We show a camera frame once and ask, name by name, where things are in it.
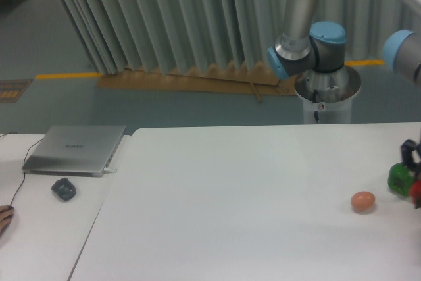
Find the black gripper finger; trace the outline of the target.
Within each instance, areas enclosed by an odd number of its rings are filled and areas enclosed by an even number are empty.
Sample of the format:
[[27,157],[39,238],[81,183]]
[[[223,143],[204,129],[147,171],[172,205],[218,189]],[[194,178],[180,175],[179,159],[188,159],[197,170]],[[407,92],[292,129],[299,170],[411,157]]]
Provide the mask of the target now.
[[403,166],[411,171],[415,171],[417,164],[414,161],[412,153],[418,149],[418,144],[414,140],[407,139],[401,145],[400,149]]

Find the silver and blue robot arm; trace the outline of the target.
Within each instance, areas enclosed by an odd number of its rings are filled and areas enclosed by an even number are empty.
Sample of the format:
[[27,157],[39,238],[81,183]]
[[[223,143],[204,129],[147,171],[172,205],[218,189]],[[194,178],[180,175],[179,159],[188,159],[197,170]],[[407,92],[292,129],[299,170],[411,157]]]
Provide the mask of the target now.
[[[420,0],[401,0],[416,13]],[[318,0],[287,0],[283,32],[267,50],[281,80],[296,77],[306,124],[348,124],[361,89],[356,70],[345,65],[346,32],[335,22],[312,22]]]

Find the person's hand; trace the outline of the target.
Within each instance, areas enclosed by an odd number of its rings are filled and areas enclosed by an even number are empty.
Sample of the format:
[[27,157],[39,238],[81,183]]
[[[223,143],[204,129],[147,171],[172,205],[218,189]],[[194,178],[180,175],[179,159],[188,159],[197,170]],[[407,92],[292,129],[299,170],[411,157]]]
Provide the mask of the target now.
[[12,205],[2,205],[0,207],[0,235],[3,235],[3,232],[12,222],[14,217],[14,207]]

